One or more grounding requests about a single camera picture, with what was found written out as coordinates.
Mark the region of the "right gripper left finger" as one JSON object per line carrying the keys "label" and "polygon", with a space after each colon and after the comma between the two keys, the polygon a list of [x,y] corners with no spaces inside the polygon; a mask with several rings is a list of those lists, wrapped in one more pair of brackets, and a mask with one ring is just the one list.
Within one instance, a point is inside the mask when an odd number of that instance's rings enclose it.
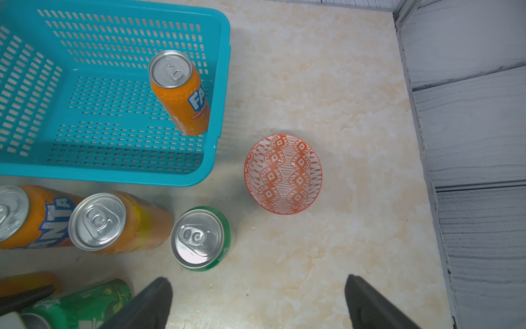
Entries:
{"label": "right gripper left finger", "polygon": [[103,328],[165,328],[171,310],[173,290],[167,278],[159,277],[133,297]]}

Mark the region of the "teal plastic basket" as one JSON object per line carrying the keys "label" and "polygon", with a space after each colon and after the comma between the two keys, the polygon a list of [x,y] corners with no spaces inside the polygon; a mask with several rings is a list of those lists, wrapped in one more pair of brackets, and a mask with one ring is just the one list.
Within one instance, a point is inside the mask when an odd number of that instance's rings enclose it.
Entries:
{"label": "teal plastic basket", "polygon": [[[210,126],[183,135],[153,93],[149,61],[186,54]],[[215,164],[230,64],[220,11],[148,1],[1,2],[1,173],[193,186]]]}

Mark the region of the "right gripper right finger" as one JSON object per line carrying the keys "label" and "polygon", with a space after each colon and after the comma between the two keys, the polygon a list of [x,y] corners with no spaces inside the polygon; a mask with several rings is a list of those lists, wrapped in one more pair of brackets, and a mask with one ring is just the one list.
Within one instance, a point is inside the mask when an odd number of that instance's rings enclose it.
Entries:
{"label": "right gripper right finger", "polygon": [[420,329],[407,315],[360,276],[352,274],[348,276],[345,285],[345,300],[354,329]]}

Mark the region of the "green can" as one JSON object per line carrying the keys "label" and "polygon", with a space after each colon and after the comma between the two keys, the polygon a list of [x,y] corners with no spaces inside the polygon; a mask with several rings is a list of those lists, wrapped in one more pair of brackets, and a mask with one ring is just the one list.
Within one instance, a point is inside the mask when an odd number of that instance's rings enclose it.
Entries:
{"label": "green can", "polygon": [[133,298],[130,286],[112,278],[56,297],[21,312],[28,328],[99,328]]}
{"label": "green can", "polygon": [[216,208],[198,206],[186,211],[175,222],[170,245],[175,260],[189,271],[216,267],[235,244],[233,227]]}

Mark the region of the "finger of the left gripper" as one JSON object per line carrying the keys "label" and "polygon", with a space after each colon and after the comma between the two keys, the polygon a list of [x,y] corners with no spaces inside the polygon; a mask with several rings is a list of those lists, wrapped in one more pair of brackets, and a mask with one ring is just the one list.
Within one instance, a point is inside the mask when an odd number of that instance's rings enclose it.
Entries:
{"label": "finger of the left gripper", "polygon": [[10,296],[1,297],[0,315],[4,316],[11,312],[19,312],[24,308],[43,300],[56,292],[53,285],[47,285],[36,289],[23,291]]}

